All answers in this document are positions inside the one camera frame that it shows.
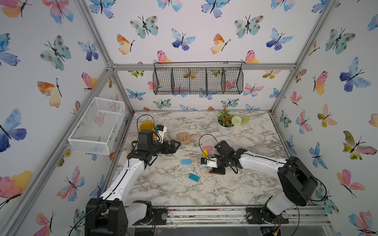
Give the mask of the tan building block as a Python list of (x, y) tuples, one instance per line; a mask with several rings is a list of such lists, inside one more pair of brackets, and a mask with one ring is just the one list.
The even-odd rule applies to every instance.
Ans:
[(215, 173), (212, 172), (212, 169), (207, 169), (206, 170), (206, 174), (207, 175), (211, 175), (211, 176), (216, 176), (217, 175), (217, 174), (215, 174)]

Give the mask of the light blue building block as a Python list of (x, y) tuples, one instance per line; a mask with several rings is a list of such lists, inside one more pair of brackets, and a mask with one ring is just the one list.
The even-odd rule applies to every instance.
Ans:
[(191, 165), (192, 160), (191, 159), (184, 159), (182, 160), (182, 165)]

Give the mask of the teal building block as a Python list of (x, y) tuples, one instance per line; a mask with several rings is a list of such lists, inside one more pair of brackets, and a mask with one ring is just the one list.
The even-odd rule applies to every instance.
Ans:
[(196, 183), (198, 183), (199, 180), (200, 180), (200, 177), (197, 176), (197, 175), (195, 175), (195, 174), (193, 174), (193, 173), (190, 173), (189, 179), (192, 180), (192, 181), (194, 181), (194, 182), (196, 182)]

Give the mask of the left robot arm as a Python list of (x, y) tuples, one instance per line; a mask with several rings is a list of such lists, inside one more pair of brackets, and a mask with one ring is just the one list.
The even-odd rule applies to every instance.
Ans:
[(142, 130), (135, 141), (136, 148), (128, 154), (127, 164), (114, 181), (98, 198), (86, 205), (86, 236), (124, 236), (134, 224), (149, 225), (154, 221), (152, 203), (135, 200), (125, 202), (138, 177), (151, 166), (159, 154), (174, 154), (180, 142), (163, 139), (167, 128), (158, 125), (154, 130)]

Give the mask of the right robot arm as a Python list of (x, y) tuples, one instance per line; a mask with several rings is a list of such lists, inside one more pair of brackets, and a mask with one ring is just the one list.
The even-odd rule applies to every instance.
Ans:
[(212, 157), (206, 154), (200, 161), (203, 166), (210, 167), (211, 174), (225, 175), (226, 168), (235, 174), (248, 169), (280, 181), (280, 193), (271, 196), (263, 206), (246, 210), (249, 224), (287, 223), (288, 220), (283, 216), (285, 211), (293, 206), (305, 207), (318, 187), (318, 180), (298, 157), (274, 160), (243, 148), (234, 150), (226, 141), (219, 142), (214, 148), (217, 154)]

